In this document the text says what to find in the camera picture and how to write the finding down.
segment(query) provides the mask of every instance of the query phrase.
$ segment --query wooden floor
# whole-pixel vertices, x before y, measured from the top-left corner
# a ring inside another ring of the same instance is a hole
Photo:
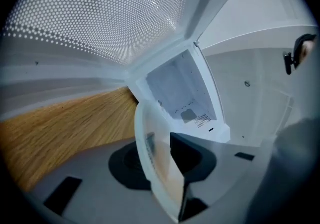
[[[134,137],[137,102],[127,88],[79,98],[6,120],[0,148],[25,191],[77,152]]]

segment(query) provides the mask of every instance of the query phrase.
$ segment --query black rectangle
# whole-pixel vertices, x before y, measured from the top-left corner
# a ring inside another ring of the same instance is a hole
[[[246,154],[246,153],[241,153],[241,152],[236,153],[234,156],[238,157],[238,158],[242,158],[242,159],[248,160],[248,161],[252,161],[255,158],[255,156],[252,155],[252,154]]]
[[[82,179],[67,177],[44,202],[44,205],[58,215],[62,215],[74,196]]]

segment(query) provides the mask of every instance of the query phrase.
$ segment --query perforated ceiling panel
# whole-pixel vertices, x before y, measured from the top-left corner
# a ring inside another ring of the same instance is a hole
[[[181,24],[186,0],[19,0],[3,35],[131,64]]]

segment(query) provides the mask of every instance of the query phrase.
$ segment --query wooden panel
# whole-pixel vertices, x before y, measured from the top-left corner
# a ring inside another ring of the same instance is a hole
[[[132,138],[137,102],[128,88],[66,101],[0,124],[0,148],[18,186],[30,190],[77,152]]]

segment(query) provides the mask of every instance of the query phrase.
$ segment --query wood grain surface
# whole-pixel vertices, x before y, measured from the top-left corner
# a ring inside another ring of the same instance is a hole
[[[137,102],[128,88],[66,101],[0,124],[0,149],[18,186],[28,191],[77,152],[132,138]]]

